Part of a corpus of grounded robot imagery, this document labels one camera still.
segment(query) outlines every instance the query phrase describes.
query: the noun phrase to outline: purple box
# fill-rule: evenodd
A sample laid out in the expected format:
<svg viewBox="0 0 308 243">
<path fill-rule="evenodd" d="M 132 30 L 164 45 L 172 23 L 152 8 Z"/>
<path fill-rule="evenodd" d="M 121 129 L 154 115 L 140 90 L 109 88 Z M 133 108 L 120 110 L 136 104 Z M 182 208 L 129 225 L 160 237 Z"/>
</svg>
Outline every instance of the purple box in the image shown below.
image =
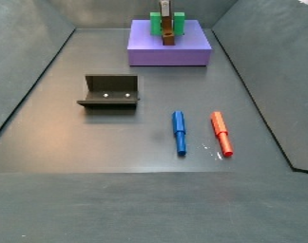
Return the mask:
<svg viewBox="0 0 308 243">
<path fill-rule="evenodd" d="M 197 20 L 186 20 L 176 46 L 164 46 L 162 37 L 150 35 L 149 20 L 133 20 L 128 51 L 129 65 L 208 65 L 212 47 Z"/>
</svg>

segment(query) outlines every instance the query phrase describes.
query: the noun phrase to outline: gray floor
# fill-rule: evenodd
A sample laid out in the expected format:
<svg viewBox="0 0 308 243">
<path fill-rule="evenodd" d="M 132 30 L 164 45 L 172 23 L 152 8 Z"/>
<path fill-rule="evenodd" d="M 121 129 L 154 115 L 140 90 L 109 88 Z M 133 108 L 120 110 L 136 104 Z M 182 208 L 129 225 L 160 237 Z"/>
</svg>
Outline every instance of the gray floor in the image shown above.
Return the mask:
<svg viewBox="0 0 308 243">
<path fill-rule="evenodd" d="M 0 242 L 308 243 L 308 175 L 292 172 L 206 33 L 210 66 L 130 68 L 129 30 L 76 32 L 0 134 Z M 86 73 L 141 75 L 136 114 L 86 112 Z M 189 127 L 185 159 L 174 109 Z M 218 157 L 214 109 L 232 159 Z"/>
<path fill-rule="evenodd" d="M 243 82 L 214 53 L 200 67 L 130 67 L 129 29 L 78 29 L 0 134 L 0 172 L 289 172 Z M 130 111 L 88 111 L 86 74 L 140 75 Z M 185 113 L 189 154 L 177 157 L 170 115 Z M 220 152 L 209 116 L 221 110 L 235 156 Z"/>
</svg>

